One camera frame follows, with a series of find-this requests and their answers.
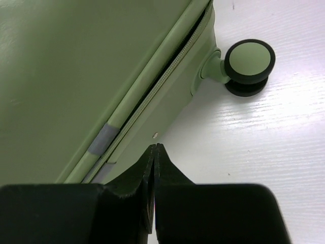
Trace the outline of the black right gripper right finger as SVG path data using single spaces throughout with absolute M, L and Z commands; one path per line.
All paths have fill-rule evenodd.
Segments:
M 290 243 L 280 208 L 259 184 L 195 184 L 154 153 L 155 228 L 159 243 Z

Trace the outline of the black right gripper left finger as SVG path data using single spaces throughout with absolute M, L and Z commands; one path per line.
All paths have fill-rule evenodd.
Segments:
M 1 187 L 1 243 L 147 243 L 154 145 L 113 181 Z

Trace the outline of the green hard-shell suitcase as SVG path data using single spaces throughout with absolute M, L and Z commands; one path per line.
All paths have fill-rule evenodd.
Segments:
M 250 97 L 275 52 L 217 47 L 213 1 L 1 1 L 1 185 L 107 183 L 210 78 Z

